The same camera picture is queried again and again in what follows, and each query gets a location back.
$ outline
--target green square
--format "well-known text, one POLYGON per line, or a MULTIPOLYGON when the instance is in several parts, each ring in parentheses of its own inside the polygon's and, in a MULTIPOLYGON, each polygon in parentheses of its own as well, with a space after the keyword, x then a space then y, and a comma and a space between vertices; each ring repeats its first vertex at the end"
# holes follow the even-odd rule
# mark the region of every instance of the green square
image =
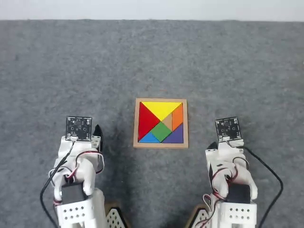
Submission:
POLYGON ((169 134, 171 130, 166 127, 162 122, 159 122, 151 131, 150 131, 158 141, 162 142, 169 134))

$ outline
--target orange triangle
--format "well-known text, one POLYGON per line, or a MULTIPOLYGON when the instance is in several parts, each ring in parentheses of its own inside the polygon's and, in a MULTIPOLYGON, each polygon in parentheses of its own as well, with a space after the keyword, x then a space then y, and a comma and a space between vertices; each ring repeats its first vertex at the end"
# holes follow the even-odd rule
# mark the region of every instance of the orange triangle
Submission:
POLYGON ((180 104, 173 112, 172 112, 172 131, 174 131, 179 125, 183 122, 183 111, 182 104, 180 104))
POLYGON ((172 131, 172 113, 170 113, 162 123, 172 131))

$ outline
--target purple triangle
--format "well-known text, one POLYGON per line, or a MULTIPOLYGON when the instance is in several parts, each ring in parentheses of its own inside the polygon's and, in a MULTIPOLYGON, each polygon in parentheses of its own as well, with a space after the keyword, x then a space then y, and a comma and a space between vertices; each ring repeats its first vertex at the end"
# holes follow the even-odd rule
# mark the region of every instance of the purple triangle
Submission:
POLYGON ((183 124, 178 126, 162 143, 184 143, 184 128, 183 124))

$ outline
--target white wall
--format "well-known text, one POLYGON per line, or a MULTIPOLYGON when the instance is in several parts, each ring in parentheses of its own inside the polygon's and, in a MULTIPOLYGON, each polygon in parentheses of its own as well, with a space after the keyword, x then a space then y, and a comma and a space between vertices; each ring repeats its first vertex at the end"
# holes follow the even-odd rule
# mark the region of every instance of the white wall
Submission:
POLYGON ((304 0, 0 0, 0 19, 304 21, 304 0))

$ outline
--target circuit board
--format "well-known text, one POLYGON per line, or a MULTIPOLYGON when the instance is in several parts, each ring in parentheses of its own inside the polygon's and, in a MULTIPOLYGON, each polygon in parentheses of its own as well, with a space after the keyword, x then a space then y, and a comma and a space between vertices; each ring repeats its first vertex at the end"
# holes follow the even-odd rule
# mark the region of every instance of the circuit board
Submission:
POLYGON ((241 139, 237 117, 218 119, 215 121, 215 126, 219 142, 241 139))
POLYGON ((66 118, 66 140, 78 137, 78 141, 91 141, 92 118, 68 116, 66 118))

